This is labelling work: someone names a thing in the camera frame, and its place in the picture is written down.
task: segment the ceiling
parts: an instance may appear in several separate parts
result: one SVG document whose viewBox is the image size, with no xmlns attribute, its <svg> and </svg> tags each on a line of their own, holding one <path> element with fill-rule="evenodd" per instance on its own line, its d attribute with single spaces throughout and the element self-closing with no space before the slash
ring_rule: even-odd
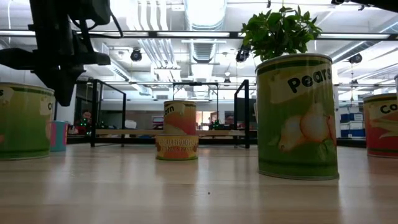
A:
<svg viewBox="0 0 398 224">
<path fill-rule="evenodd" d="M 112 9 L 118 17 L 123 30 L 130 30 L 126 24 L 126 18 L 134 12 L 129 9 L 128 1 L 132 0 L 111 0 Z M 211 7 L 212 1 L 202 0 L 204 5 Z M 149 23 L 150 1 L 148 1 L 147 18 Z M 185 23 L 185 12 L 182 10 L 183 0 L 166 0 L 167 3 L 167 25 L 170 30 L 187 30 Z M 285 0 L 285 6 L 296 8 L 299 4 L 302 11 L 310 11 L 312 17 L 317 16 L 317 25 L 325 32 L 380 32 L 387 22 L 398 22 L 398 14 L 384 11 L 377 8 L 365 8 L 359 11 L 359 6 L 353 3 L 343 4 L 335 7 L 330 5 L 330 0 Z M 0 0 L 0 29 L 8 29 L 9 21 L 11 29 L 27 29 L 31 23 L 30 7 L 28 0 L 14 0 L 10 3 L 10 10 L 7 10 L 9 0 Z M 273 0 L 271 9 L 278 9 L 282 5 L 282 0 Z M 245 1 L 227 0 L 226 13 L 222 30 L 239 31 L 241 24 L 247 22 L 253 14 L 267 11 L 266 1 Z M 96 30 L 116 30 L 114 23 L 106 26 L 97 27 Z M 141 50 L 142 60 L 132 62 L 129 58 L 134 47 L 140 47 L 136 39 L 93 39 L 97 46 L 102 43 L 109 47 L 109 55 L 120 67 L 125 69 L 129 75 L 138 81 L 153 81 L 151 75 L 151 60 Z M 172 39 L 172 47 L 178 66 L 181 68 L 180 76 L 182 79 L 192 74 L 192 58 L 189 54 L 188 44 L 183 44 L 181 39 Z M 32 50 L 35 48 L 33 38 L 2 38 L 0 44 L 6 46 L 18 46 Z M 351 41 L 338 40 L 318 40 L 308 44 L 309 52 L 325 55 L 333 55 L 334 52 L 352 44 Z M 259 58 L 249 57 L 244 64 L 237 64 L 235 61 L 236 52 L 241 45 L 241 40 L 226 40 L 225 44 L 216 46 L 216 56 L 212 61 L 211 79 L 223 81 L 225 73 L 229 72 L 234 81 L 240 82 L 249 78 L 255 81 L 255 67 L 261 61 Z M 398 42 L 380 42 L 361 52 L 364 62 L 357 64 L 351 69 L 351 64 L 345 61 L 334 65 L 338 69 L 340 82 L 348 83 L 356 77 L 367 79 L 366 83 L 384 82 L 390 80 L 397 74 L 394 70 L 381 70 L 398 63 L 394 58 L 398 56 Z M 99 78 L 105 81 L 118 81 L 120 77 L 115 75 L 107 67 L 96 65 L 86 66 L 86 76 Z"/>
</svg>

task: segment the pear illustration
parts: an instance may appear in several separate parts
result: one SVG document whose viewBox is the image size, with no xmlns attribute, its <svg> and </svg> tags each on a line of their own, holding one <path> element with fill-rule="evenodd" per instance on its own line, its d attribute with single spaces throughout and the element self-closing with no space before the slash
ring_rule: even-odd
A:
<svg viewBox="0 0 398 224">
<path fill-rule="evenodd" d="M 327 123 L 329 127 L 330 138 L 333 140 L 333 144 L 337 146 L 335 117 L 333 115 L 329 115 Z"/>
<path fill-rule="evenodd" d="M 327 117 L 320 103 L 314 103 L 303 116 L 300 123 L 303 135 L 314 142 L 322 142 L 329 137 Z"/>
<path fill-rule="evenodd" d="M 305 142 L 305 138 L 300 130 L 301 119 L 300 115 L 296 115 L 285 121 L 278 143 L 279 150 L 289 152 Z"/>
</svg>

